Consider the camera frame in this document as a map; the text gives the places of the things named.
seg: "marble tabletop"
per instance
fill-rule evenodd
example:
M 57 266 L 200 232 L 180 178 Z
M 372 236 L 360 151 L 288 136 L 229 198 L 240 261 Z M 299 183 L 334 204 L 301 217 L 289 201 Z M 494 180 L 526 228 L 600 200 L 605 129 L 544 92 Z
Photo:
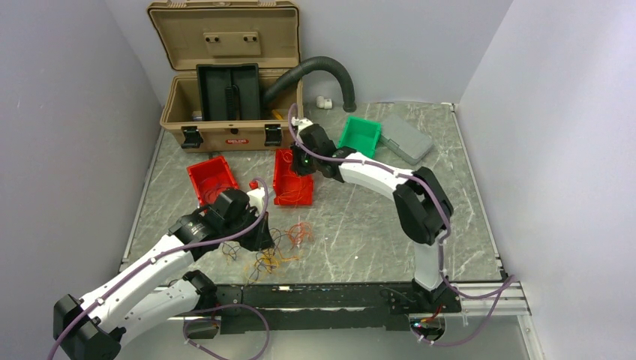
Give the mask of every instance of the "marble tabletop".
M 434 146 L 417 166 L 410 166 L 379 144 L 374 160 L 400 168 L 433 170 L 454 206 L 453 236 L 446 245 L 446 268 L 456 281 L 501 280 L 496 254 L 457 124 L 448 105 L 432 103 L 361 103 L 353 114 L 342 109 L 305 107 L 305 116 L 322 125 L 338 144 L 349 115 L 368 120 L 396 114 L 433 139 Z M 222 154 L 241 189 L 255 176 L 272 184 L 273 151 L 225 151 Z M 186 167 L 208 160 L 209 154 L 186 154 L 173 136 L 163 133 L 130 252 L 124 261 L 139 259 L 175 223 L 197 207 Z M 285 257 L 259 282 L 328 283 L 359 281 L 410 281 L 413 278 L 413 243 L 400 228 L 394 204 L 383 196 L 352 184 L 313 175 L 313 205 L 281 207 L 269 202 L 269 226 L 289 229 L 298 222 L 312 226 L 313 241 L 291 247 L 283 239 Z M 205 272 L 217 284 L 243 284 L 251 275 L 255 253 L 238 250 L 236 259 L 214 251 L 191 266 Z

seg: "red plastic container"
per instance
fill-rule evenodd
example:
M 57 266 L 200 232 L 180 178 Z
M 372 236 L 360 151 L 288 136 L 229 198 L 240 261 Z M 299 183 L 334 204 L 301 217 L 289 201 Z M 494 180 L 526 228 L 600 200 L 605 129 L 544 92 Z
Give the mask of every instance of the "red plastic container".
M 314 199 L 314 179 L 292 172 L 292 151 L 276 150 L 274 158 L 275 205 L 311 205 Z
M 217 156 L 187 168 L 196 198 L 200 205 L 213 203 L 220 193 L 239 188 L 225 157 Z

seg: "gray case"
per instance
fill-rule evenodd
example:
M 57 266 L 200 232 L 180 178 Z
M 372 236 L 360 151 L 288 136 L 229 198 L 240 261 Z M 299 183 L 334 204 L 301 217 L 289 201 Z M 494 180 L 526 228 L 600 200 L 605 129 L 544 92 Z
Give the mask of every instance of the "gray case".
M 379 141 L 411 165 L 417 165 L 433 147 L 430 136 L 400 116 L 390 115 L 379 122 L 382 123 Z

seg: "white wall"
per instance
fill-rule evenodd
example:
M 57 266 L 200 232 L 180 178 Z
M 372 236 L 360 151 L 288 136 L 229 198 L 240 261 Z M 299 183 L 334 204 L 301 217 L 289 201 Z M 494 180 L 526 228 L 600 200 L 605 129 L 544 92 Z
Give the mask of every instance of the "white wall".
M 6 1 L 0 53 L 0 358 L 45 359 L 119 267 L 161 108 L 101 0 Z
M 636 359 L 636 7 L 515 0 L 460 102 L 548 359 Z
M 351 73 L 358 101 L 459 101 L 512 0 L 297 0 L 303 59 L 331 56 Z M 106 0 L 163 104 L 174 76 L 148 0 Z M 341 103 L 326 73 L 305 99 Z

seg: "red logo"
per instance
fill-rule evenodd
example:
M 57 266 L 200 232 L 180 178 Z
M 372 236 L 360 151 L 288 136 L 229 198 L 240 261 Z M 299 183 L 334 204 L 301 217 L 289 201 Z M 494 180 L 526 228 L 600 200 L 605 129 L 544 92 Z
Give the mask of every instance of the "red logo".
M 237 144 L 247 144 L 250 140 L 248 139 L 227 139 L 225 140 L 226 144 L 237 145 Z

